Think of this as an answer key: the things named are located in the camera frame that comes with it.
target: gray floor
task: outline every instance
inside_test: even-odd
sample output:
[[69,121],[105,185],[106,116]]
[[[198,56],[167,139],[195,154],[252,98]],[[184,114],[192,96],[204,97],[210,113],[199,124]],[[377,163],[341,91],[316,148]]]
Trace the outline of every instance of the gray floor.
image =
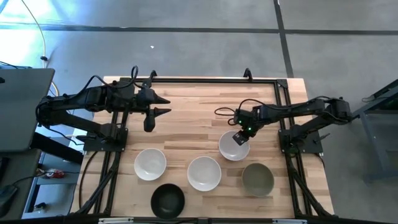
[[[116,27],[218,27],[275,29],[272,0],[69,0],[26,1],[39,22]],[[280,0],[286,29],[394,30],[393,0]],[[32,22],[19,1],[10,1],[0,22]],[[78,91],[92,75],[286,77],[278,34],[46,31],[49,67],[61,93]],[[37,30],[1,30],[0,60],[40,67]],[[287,35],[294,77],[308,96],[343,96],[355,110],[364,98],[397,78],[398,36]],[[89,118],[88,113],[77,111]],[[398,180],[366,185],[377,162],[362,126],[330,126],[323,141],[326,176],[337,215],[398,222]]]

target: olive green bowl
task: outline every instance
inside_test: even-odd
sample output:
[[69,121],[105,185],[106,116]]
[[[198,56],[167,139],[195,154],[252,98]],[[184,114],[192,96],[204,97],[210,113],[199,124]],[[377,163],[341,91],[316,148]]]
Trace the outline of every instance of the olive green bowl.
[[274,188],[274,175],[263,164],[253,163],[244,168],[242,173],[243,187],[253,196],[264,197]]

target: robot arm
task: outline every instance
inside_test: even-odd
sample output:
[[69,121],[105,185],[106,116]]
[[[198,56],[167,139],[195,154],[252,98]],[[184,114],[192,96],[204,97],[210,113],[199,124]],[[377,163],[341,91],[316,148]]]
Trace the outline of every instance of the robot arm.
[[85,87],[75,95],[46,96],[36,107],[36,118],[39,124],[45,127],[65,124],[93,133],[102,141],[111,142],[121,137],[122,130],[116,124],[98,124],[67,111],[86,109],[90,112],[123,112],[126,114],[125,120],[128,114],[145,113],[144,130],[151,132],[155,128],[155,117],[169,112],[170,109],[151,109],[150,105],[167,104],[170,101],[157,96],[155,91],[150,89],[150,80],[146,84],[149,85],[137,85],[140,90],[135,94],[131,78],[121,78],[120,81],[113,81],[111,84]]
[[242,127],[233,139],[242,145],[249,138],[253,138],[264,125],[278,122],[283,118],[293,118],[296,116],[318,115],[318,117],[306,122],[303,125],[291,127],[288,142],[294,139],[305,138],[306,135],[318,131],[330,124],[346,124],[351,120],[351,111],[348,102],[342,98],[327,98],[324,96],[316,97],[305,103],[297,103],[288,106],[277,106],[264,104],[254,106],[251,111],[238,109],[234,112],[233,121]]

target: wooden table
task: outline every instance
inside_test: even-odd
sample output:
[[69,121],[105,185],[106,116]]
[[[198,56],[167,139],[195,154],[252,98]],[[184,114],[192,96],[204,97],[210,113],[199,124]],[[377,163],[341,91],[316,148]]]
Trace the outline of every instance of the wooden table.
[[[113,80],[119,80],[119,77],[105,77],[108,83]],[[292,103],[308,100],[303,79],[291,78],[287,81]],[[294,217],[285,158],[280,153],[277,140],[279,123],[265,126],[249,141],[251,150],[243,161],[228,161],[218,151],[218,140],[221,135],[232,129],[238,130],[239,127],[229,126],[228,117],[217,116],[214,110],[221,106],[235,109],[246,98],[276,103],[272,85],[153,83],[152,88],[159,96],[171,101],[169,105],[158,107],[171,108],[172,111],[156,118],[156,127],[151,133],[145,133],[143,130],[144,115],[129,115],[127,122],[129,138],[126,150],[121,156],[112,216],[153,217],[154,214],[150,209],[152,193],[162,184],[173,183],[180,186],[185,193],[185,208],[179,217]],[[254,105],[253,102],[247,102],[243,108],[250,110]],[[311,116],[306,116],[296,118],[295,121],[301,124],[310,119]],[[111,114],[105,111],[96,113],[94,121],[110,123]],[[134,172],[136,156],[147,148],[160,149],[167,158],[165,173],[155,181],[141,180]],[[81,170],[89,155],[85,156]],[[188,165],[199,156],[210,156],[221,166],[221,182],[217,188],[209,192],[195,190],[187,180]],[[83,183],[83,203],[98,185],[103,157],[104,153],[99,152],[88,168]],[[250,196],[241,183],[244,167],[254,162],[266,165],[275,176],[275,187],[271,194],[264,198]],[[333,213],[325,171],[320,159],[314,155],[304,154],[303,164],[309,189],[324,208]],[[300,208],[304,211],[301,190],[297,192]],[[106,199],[107,193],[104,194],[101,209],[104,209]],[[78,210],[78,187],[71,212],[76,210]]]

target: gray laptop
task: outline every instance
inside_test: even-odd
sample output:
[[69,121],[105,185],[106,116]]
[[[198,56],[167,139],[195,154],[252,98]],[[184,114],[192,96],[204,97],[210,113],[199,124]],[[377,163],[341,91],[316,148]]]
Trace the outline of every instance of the gray laptop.
[[0,69],[0,152],[25,151],[36,129],[35,109],[55,70]]

